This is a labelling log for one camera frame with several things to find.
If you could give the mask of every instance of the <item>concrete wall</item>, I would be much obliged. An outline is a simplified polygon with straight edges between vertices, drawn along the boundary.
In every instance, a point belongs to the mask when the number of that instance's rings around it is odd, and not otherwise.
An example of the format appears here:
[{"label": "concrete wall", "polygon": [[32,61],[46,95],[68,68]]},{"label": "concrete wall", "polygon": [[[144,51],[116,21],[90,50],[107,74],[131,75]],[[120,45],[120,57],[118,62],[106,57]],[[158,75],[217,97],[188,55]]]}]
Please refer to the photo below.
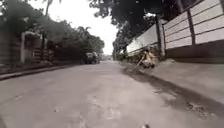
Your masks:
[{"label": "concrete wall", "polygon": [[19,43],[7,32],[0,31],[0,64],[19,61]]},{"label": "concrete wall", "polygon": [[156,25],[153,25],[137,39],[134,39],[131,44],[127,46],[127,51],[130,53],[156,42],[158,42],[157,29]]},{"label": "concrete wall", "polygon": [[224,57],[222,1],[202,1],[165,24],[164,32],[168,57]]}]

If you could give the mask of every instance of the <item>sky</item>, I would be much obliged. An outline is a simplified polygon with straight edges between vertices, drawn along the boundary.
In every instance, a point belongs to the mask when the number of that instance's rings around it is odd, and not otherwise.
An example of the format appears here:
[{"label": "sky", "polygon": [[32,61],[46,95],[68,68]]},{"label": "sky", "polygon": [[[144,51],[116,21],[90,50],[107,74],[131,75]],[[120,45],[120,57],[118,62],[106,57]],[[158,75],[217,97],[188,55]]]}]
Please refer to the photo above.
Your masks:
[{"label": "sky", "polygon": [[[30,1],[34,8],[45,8],[42,0]],[[111,24],[110,17],[96,18],[97,9],[89,8],[87,0],[54,0],[50,6],[49,15],[53,20],[67,20],[72,27],[91,27],[88,29],[92,35],[99,36],[105,42],[104,54],[112,54],[112,42],[115,40],[117,29]]]}]

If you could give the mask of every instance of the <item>foliage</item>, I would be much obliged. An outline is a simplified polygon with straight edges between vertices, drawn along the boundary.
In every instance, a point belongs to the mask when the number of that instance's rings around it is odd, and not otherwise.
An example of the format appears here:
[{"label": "foliage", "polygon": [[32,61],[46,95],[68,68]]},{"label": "foliage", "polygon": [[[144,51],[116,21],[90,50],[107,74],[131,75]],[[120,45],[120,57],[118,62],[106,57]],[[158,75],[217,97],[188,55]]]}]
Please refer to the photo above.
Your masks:
[{"label": "foliage", "polygon": [[53,1],[54,0],[43,0],[43,3],[47,2],[46,13],[45,13],[46,16],[48,15],[49,8],[50,8],[51,4],[53,3]]},{"label": "foliage", "polygon": [[119,29],[113,42],[114,53],[119,53],[131,40],[153,23],[157,14],[170,20],[179,14],[177,0],[89,0],[89,6],[97,8],[96,17],[111,17],[111,23]]},{"label": "foliage", "polygon": [[48,39],[48,48],[55,51],[56,59],[77,60],[85,52],[102,53],[104,42],[88,32],[88,28],[72,28],[66,21],[56,22],[43,10],[34,9],[27,1],[3,0],[1,26],[12,35],[20,38],[22,32],[44,32]]}]

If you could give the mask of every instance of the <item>asphalt road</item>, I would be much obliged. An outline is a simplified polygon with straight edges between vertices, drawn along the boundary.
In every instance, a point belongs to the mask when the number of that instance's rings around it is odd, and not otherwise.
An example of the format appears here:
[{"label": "asphalt road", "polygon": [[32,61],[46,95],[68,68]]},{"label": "asphalt road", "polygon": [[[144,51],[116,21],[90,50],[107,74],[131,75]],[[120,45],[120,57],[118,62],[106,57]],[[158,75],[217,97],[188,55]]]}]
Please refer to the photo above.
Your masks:
[{"label": "asphalt road", "polygon": [[123,68],[108,61],[1,81],[0,128],[223,128]]}]

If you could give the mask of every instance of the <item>sitting person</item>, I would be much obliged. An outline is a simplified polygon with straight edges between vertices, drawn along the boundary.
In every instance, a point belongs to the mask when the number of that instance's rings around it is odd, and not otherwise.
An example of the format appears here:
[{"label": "sitting person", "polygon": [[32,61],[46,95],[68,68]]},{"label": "sitting person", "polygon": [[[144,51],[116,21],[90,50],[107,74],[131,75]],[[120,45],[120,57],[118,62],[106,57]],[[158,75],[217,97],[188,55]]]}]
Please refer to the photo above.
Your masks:
[{"label": "sitting person", "polygon": [[154,58],[155,56],[148,49],[146,49],[137,66],[143,64],[145,68],[153,68],[155,66]]}]

